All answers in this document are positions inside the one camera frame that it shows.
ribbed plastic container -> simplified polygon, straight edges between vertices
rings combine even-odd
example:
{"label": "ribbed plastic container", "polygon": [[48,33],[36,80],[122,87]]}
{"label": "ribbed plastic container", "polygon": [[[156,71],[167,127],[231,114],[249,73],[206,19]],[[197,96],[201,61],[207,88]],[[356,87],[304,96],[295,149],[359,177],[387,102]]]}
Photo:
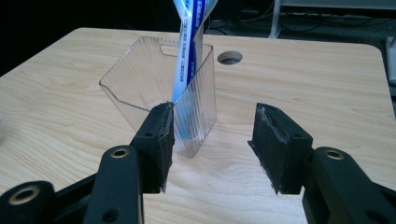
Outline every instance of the ribbed plastic container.
{"label": "ribbed plastic container", "polygon": [[[99,85],[137,132],[152,107],[171,101],[178,41],[141,37]],[[175,103],[174,151],[192,158],[216,121],[213,47],[203,46],[202,65]]]}

wooden table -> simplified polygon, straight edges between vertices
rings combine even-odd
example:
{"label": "wooden table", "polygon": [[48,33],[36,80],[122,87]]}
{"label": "wooden table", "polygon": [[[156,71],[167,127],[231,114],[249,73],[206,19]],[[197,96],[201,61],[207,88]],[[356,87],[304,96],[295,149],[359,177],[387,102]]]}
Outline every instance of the wooden table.
{"label": "wooden table", "polygon": [[[0,78],[0,193],[47,180],[62,189],[97,171],[134,131],[98,85],[141,36],[77,29]],[[305,223],[302,196],[275,195],[248,146],[256,103],[285,111],[314,147],[351,154],[396,189],[396,122],[378,49],[365,45],[206,35],[215,58],[218,119],[193,159],[174,155],[165,194],[145,195],[147,223]]]}

wood grain surface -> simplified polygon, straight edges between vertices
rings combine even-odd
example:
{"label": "wood grain surface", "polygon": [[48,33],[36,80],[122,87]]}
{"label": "wood grain surface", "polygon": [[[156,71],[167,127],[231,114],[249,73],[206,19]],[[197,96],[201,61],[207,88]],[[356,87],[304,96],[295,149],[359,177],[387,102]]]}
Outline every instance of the wood grain surface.
{"label": "wood grain surface", "polygon": [[[81,28],[0,78],[0,194],[20,183],[62,189],[97,171],[134,131],[98,85],[141,36]],[[147,223],[305,223],[302,196],[275,195],[247,144],[256,103],[277,106],[314,147],[352,155],[396,189],[396,121],[382,57],[365,45],[206,35],[215,49],[218,119],[193,159],[175,154],[167,191],[145,195]],[[235,50],[240,63],[217,57]]]}

transparent cup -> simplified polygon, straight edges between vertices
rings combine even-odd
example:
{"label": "transparent cup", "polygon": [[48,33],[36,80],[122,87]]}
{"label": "transparent cup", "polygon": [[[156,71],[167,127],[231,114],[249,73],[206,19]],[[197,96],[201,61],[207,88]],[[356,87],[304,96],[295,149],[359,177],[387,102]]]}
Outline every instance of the transparent cup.
{"label": "transparent cup", "polygon": [[[134,131],[152,107],[172,99],[178,41],[141,37],[99,85]],[[174,151],[192,158],[216,121],[213,47],[203,45],[202,64],[175,102]]]}

tabletop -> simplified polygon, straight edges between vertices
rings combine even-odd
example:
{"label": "tabletop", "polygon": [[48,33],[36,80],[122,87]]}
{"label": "tabletop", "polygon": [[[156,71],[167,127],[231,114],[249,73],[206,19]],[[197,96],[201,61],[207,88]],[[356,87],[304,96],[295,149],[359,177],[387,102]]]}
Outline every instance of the tabletop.
{"label": "tabletop", "polygon": [[[98,85],[141,36],[81,28],[0,78],[0,194],[47,180],[56,190],[94,174],[134,131]],[[275,195],[247,140],[255,107],[282,109],[313,147],[349,153],[396,189],[396,121],[384,64],[366,45],[205,35],[215,59],[217,121],[194,158],[174,154],[165,193],[145,195],[147,223],[305,223],[301,195]]]}

